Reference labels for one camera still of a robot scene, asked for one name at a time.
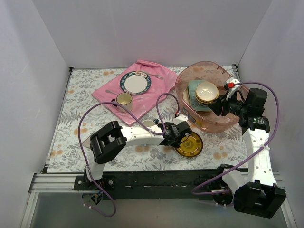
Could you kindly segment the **cream bowl pink rim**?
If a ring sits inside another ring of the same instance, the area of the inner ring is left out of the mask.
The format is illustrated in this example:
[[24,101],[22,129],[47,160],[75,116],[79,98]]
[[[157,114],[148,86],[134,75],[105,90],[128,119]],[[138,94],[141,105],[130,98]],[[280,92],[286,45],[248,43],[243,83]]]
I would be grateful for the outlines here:
[[196,88],[196,97],[205,102],[213,101],[219,95],[218,88],[210,82],[204,81]]

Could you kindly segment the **mint divided rectangular tray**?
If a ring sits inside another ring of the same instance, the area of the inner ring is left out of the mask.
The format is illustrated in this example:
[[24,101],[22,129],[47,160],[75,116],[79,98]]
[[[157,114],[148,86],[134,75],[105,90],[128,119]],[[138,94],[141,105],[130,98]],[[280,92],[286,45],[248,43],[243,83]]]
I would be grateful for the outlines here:
[[191,100],[190,106],[195,112],[211,112],[211,109],[206,105],[199,103],[197,100]]

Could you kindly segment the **yellow patterned plate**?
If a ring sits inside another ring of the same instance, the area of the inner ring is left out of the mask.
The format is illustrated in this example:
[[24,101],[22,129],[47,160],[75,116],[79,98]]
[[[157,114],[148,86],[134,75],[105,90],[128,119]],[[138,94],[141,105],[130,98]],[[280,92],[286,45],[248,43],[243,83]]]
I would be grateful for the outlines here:
[[196,133],[192,132],[189,137],[184,137],[179,148],[174,148],[177,154],[184,158],[194,158],[198,156],[203,149],[203,140]]

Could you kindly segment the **striped white bowl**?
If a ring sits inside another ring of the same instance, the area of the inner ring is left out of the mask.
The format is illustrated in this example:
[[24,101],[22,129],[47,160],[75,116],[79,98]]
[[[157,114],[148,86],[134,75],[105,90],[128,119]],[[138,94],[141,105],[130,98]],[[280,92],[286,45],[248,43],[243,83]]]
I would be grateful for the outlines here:
[[196,100],[198,101],[198,103],[200,103],[200,104],[202,104],[202,105],[205,105],[205,106],[207,106],[207,105],[209,105],[209,104],[215,102],[216,99],[217,99],[217,98],[215,98],[215,99],[213,99],[213,100],[205,101],[205,100],[200,99],[199,97],[196,97]]

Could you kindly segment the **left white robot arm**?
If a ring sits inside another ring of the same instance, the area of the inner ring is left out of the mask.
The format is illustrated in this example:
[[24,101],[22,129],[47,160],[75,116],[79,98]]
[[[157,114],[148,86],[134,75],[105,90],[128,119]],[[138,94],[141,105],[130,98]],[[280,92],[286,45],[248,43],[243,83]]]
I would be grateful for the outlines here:
[[188,123],[181,120],[176,123],[152,123],[145,127],[125,127],[111,121],[82,143],[91,150],[89,164],[85,167],[85,185],[91,190],[98,189],[105,164],[111,162],[123,148],[138,145],[179,148],[191,133]]

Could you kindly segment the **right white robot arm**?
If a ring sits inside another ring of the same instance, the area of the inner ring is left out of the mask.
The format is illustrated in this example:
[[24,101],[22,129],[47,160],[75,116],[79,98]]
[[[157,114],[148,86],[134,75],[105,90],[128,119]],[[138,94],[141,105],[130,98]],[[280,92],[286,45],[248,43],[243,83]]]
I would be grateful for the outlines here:
[[248,174],[244,178],[238,169],[215,176],[215,184],[230,188],[234,209],[238,212],[271,219],[286,199],[286,192],[279,188],[274,178],[270,148],[266,144],[270,136],[269,120],[263,116],[267,92],[252,88],[245,100],[239,91],[220,95],[209,108],[217,116],[229,113],[239,117],[242,137],[246,144]]

